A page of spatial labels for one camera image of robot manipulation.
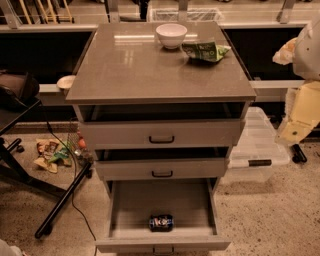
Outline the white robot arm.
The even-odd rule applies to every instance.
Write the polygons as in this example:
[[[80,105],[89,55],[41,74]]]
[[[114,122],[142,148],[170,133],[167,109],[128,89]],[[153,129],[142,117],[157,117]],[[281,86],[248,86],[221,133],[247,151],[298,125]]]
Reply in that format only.
[[[285,43],[272,61],[293,64],[293,72],[304,79],[297,89],[288,89],[285,118],[276,136],[278,143],[293,145],[305,139],[320,123],[320,15]]]

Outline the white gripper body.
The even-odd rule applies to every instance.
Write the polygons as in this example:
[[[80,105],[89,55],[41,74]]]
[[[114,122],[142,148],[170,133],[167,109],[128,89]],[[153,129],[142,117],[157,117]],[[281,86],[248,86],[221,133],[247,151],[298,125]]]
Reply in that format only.
[[[320,123],[320,82],[306,81],[289,88],[285,98],[285,117],[275,137],[279,144],[294,145],[305,139]]]

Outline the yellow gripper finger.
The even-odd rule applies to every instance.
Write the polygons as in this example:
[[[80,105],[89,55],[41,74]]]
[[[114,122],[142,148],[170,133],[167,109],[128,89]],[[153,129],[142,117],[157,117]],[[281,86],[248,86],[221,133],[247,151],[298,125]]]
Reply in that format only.
[[[297,38],[287,41],[272,57],[272,61],[280,65],[288,65],[293,62],[295,44]]]

